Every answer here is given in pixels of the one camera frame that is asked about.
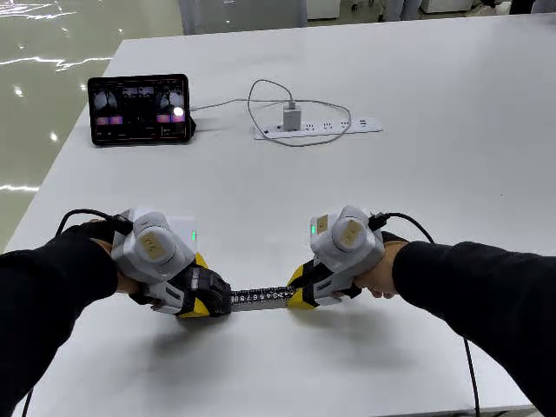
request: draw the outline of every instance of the white table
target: white table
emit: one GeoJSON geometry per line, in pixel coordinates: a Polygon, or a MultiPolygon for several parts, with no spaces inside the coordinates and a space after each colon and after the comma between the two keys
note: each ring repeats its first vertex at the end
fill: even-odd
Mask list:
{"type": "MultiPolygon", "coordinates": [[[[195,113],[188,146],[95,149],[84,110],[8,249],[45,242],[72,208],[147,203],[194,215],[200,250],[234,288],[274,286],[310,256],[308,218],[351,203],[409,213],[439,242],[551,253],[554,45],[550,15],[125,41],[107,76],[183,72],[196,105],[246,96],[265,76],[298,97],[375,115],[386,129],[286,149],[255,142],[244,106],[231,104],[195,113]]],[[[278,116],[267,109],[261,122],[271,111],[278,116]]],[[[400,222],[391,230],[420,238],[400,222]]],[[[476,347],[473,359],[484,408],[528,404],[476,347]]],[[[183,324],[118,295],[86,309],[32,402],[33,415],[52,416],[472,406],[461,339],[399,297],[366,295],[183,324]]]]}

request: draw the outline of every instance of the electrical outlet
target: electrical outlet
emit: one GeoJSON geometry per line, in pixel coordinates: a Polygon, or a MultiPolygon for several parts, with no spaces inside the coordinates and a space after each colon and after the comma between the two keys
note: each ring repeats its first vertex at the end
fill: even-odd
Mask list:
{"type": "MultiPolygon", "coordinates": [[[[343,119],[325,119],[319,122],[302,122],[300,130],[291,132],[284,131],[280,125],[266,126],[262,131],[271,139],[284,137],[324,136],[339,135],[347,126],[349,121],[343,119]]],[[[352,117],[351,126],[346,130],[348,133],[380,132],[382,126],[374,117],[352,117]]],[[[261,132],[255,132],[255,139],[262,139],[261,132]]]]}

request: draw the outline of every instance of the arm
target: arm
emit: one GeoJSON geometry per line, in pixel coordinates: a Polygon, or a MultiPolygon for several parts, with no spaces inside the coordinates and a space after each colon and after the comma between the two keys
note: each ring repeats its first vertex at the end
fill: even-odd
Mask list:
{"type": "Polygon", "coordinates": [[[116,291],[120,276],[107,249],[64,233],[41,248],[0,255],[1,416],[43,376],[83,309],[116,291]]]}
{"type": "MultiPolygon", "coordinates": [[[[384,263],[380,293],[440,317],[502,365],[542,413],[556,413],[556,258],[471,242],[390,242],[384,263]]],[[[372,273],[359,283],[376,292],[372,273]]]]}

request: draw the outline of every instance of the person's right arm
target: person's right arm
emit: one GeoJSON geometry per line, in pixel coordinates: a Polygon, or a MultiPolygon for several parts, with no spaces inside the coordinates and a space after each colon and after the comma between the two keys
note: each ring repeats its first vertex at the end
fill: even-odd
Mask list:
{"type": "Polygon", "coordinates": [[[401,297],[490,354],[545,415],[556,415],[556,258],[478,243],[388,242],[356,283],[401,297]]]}

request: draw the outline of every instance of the yellow label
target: yellow label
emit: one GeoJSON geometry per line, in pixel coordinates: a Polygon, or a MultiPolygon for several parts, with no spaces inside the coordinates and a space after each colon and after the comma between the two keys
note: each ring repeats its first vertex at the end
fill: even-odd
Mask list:
{"type": "Polygon", "coordinates": [[[147,255],[149,255],[149,258],[153,261],[166,253],[153,232],[148,232],[146,235],[141,236],[139,242],[142,248],[145,249],[145,252],[147,252],[147,255]]]}
{"type": "Polygon", "coordinates": [[[328,215],[324,215],[316,219],[316,234],[319,235],[322,232],[328,230],[328,215]]]}
{"type": "Polygon", "coordinates": [[[361,225],[358,222],[350,220],[347,222],[346,229],[344,230],[344,233],[341,234],[340,240],[344,245],[352,247],[355,239],[359,236],[359,232],[361,232],[361,225]]]}

